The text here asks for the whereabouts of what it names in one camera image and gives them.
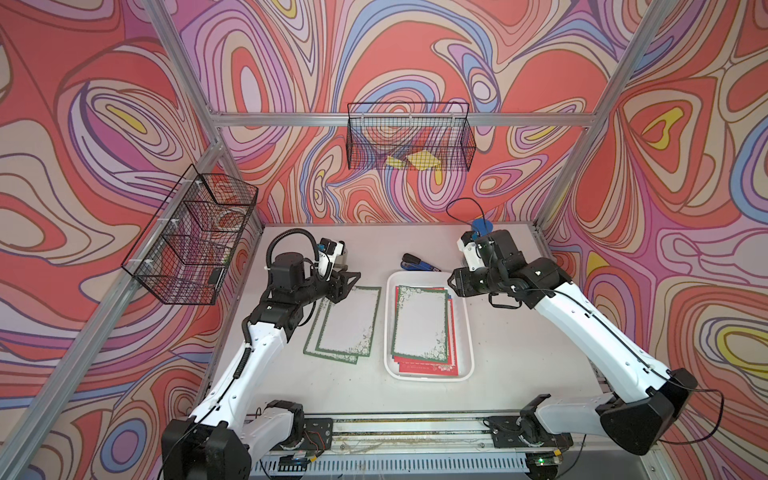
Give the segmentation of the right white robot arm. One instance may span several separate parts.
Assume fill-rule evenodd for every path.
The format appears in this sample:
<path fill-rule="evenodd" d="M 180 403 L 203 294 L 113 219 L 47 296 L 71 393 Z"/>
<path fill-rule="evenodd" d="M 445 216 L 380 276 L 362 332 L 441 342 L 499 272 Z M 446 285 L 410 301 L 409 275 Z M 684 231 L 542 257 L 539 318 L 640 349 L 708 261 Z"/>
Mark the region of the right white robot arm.
<path fill-rule="evenodd" d="M 611 391 L 591 398 L 541 394 L 521 410 L 513 430 L 529 444 L 560 434 L 605 436 L 623 450 L 646 454 L 681 415 L 698 387 L 686 369 L 669 369 L 635 344 L 545 257 L 526 261 L 506 230 L 457 242 L 466 264 L 449 276 L 460 297 L 505 295 L 538 312 L 603 374 Z"/>

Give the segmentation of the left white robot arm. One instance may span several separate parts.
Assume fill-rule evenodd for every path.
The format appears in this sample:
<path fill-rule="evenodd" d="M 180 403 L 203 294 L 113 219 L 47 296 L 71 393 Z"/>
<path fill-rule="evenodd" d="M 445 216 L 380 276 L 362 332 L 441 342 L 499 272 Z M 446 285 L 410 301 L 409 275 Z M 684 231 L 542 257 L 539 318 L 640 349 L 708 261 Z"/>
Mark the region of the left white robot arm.
<path fill-rule="evenodd" d="M 247 479 L 272 447 L 301 443 L 299 403 L 273 400 L 256 419 L 246 417 L 256 387 L 301 324 L 305 307 L 322 299 L 338 303 L 360 280 L 360 273 L 335 266 L 335 259 L 321 256 L 311 270 L 297 252 L 269 261 L 267 286 L 243 322 L 236 357 L 190 417 L 171 421 L 163 432 L 159 478 Z"/>

